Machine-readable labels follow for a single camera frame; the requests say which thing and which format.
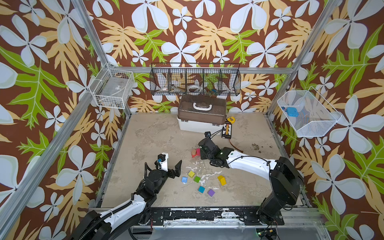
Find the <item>white paint splatter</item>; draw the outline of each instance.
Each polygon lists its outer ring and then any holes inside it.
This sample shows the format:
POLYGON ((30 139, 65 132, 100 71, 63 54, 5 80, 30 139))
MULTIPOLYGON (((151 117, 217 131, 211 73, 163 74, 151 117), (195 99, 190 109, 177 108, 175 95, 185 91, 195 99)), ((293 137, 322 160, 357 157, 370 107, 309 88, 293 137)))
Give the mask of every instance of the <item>white paint splatter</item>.
POLYGON ((222 212, 221 213, 221 216, 223 218, 234 218, 234 217, 238 217, 239 215, 237 215, 236 213, 234 212, 222 212))
POLYGON ((201 183, 201 186, 205 183, 205 180, 208 180, 209 177, 208 176, 214 176, 216 174, 220 174, 222 171, 220 172, 215 172, 214 174, 206 174, 206 175, 203 175, 201 176, 201 179, 200 179, 200 183, 201 183))
POLYGON ((189 168, 192 172, 193 172, 194 170, 197 170, 197 167, 194 167, 194 168, 192 168, 192 167, 185 167, 185 168, 189 168))

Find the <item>purple block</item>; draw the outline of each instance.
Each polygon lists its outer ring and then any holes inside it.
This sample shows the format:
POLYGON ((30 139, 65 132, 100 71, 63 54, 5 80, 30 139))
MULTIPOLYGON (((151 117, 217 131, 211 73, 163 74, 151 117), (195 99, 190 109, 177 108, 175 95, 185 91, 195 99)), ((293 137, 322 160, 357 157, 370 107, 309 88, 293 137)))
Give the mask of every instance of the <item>purple block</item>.
POLYGON ((213 197, 214 194, 215 194, 215 191, 213 191, 212 189, 208 191, 208 195, 210 195, 211 197, 213 197))

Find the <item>wire basket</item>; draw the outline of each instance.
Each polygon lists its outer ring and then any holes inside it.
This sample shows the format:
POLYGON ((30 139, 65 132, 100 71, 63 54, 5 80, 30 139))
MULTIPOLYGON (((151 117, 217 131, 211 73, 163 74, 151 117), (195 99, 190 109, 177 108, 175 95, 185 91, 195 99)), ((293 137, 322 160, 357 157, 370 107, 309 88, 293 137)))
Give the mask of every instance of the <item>wire basket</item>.
POLYGON ((220 64, 208 67, 164 67, 151 64, 152 95, 216 95, 240 94, 241 75, 237 68, 220 64))
POLYGON ((317 92, 316 96, 309 90, 293 90, 287 91, 277 101, 297 137, 323 137, 341 118, 341 114, 321 94, 317 92), (325 102, 331 113, 323 105, 325 102), (285 111, 288 107, 295 108, 298 116, 289 116, 285 111))
POLYGON ((118 69, 100 71, 99 83, 92 91, 97 106, 124 109, 134 84, 133 72, 118 69))

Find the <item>plastic storage box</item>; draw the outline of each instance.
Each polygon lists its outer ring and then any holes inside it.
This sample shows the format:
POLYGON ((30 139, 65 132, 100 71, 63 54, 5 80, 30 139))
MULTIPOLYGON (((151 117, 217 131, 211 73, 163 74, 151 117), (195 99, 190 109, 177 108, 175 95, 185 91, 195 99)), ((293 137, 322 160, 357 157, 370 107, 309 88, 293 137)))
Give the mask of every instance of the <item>plastic storage box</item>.
POLYGON ((177 120, 181 130, 214 133, 223 129, 226 110, 224 99, 184 95, 179 104, 177 120))

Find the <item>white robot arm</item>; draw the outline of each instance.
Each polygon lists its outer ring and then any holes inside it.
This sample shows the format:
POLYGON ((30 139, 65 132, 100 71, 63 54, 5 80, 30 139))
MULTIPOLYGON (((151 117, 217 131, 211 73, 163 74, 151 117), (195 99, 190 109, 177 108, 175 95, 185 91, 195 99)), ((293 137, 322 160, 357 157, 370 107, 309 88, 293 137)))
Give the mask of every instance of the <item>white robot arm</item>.
MULTIPOLYGON (((296 203, 303 179, 288 159, 282 157, 279 160, 263 159, 227 147, 220 149, 212 142, 210 134, 199 142, 199 146, 201 158, 209 159, 212 166, 242 169, 271 182, 272 193, 257 211, 260 222, 269 224, 282 206, 296 203)), ((168 154, 163 152, 155 161, 156 169, 151 170, 145 163, 144 179, 131 194, 131 199, 100 214, 95 211, 89 212, 69 239, 114 239, 133 225, 147 223, 150 207, 165 181, 168 177, 180 176, 182 161, 180 160, 173 170, 168 169, 167 160, 168 154)))

